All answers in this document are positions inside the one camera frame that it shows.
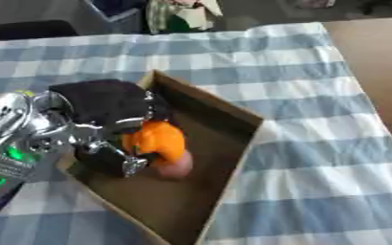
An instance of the cardboard box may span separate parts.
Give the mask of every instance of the cardboard box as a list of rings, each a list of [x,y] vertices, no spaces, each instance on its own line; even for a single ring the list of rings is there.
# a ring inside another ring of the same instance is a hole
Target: cardboard box
[[[112,178],[91,172],[71,154],[58,166],[105,207],[143,229],[153,244],[200,244],[262,119],[157,71],[139,85],[153,88],[174,108],[193,154],[191,174],[166,181],[148,167],[128,179]]]

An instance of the orange object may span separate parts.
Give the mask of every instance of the orange object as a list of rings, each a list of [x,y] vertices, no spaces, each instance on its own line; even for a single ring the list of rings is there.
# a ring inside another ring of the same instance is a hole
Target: orange object
[[[169,122],[145,122],[140,131],[122,135],[121,144],[129,152],[135,147],[139,154],[159,153],[163,159],[155,165],[174,165],[185,153],[183,132]]]

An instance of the gray floor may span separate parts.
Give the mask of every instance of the gray floor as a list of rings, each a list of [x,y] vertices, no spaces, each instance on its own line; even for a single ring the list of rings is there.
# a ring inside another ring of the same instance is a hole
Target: gray floor
[[[216,30],[237,31],[250,27],[293,22],[332,21],[392,17],[392,8],[381,7],[365,16],[358,9],[360,0],[337,0],[330,9],[303,10],[295,0],[218,0],[224,17]],[[64,19],[81,34],[110,33],[111,29],[83,0],[0,0],[0,23],[41,19]]]

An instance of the table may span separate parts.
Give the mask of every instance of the table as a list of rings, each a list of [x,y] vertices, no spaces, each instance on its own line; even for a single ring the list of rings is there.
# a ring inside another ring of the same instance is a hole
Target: table
[[[352,29],[327,27],[351,56]],[[0,94],[153,68],[265,118],[206,244],[392,244],[392,137],[321,24],[0,42]],[[53,163],[0,213],[0,244],[144,242]]]
[[[324,25],[392,132],[392,19]]]

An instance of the orange toy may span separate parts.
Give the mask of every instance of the orange toy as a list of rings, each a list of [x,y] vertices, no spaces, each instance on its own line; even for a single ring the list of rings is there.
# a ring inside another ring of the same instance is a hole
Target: orange toy
[[[139,154],[159,153],[163,159],[155,161],[155,165],[172,165],[185,153],[183,132],[169,122],[145,122],[140,131],[122,135],[121,143],[129,152],[135,147]]]
[[[151,166],[162,177],[181,179],[193,169],[193,158],[185,149],[183,132],[169,122],[145,122],[140,131],[122,135],[121,143],[129,152],[159,153],[162,158]]]

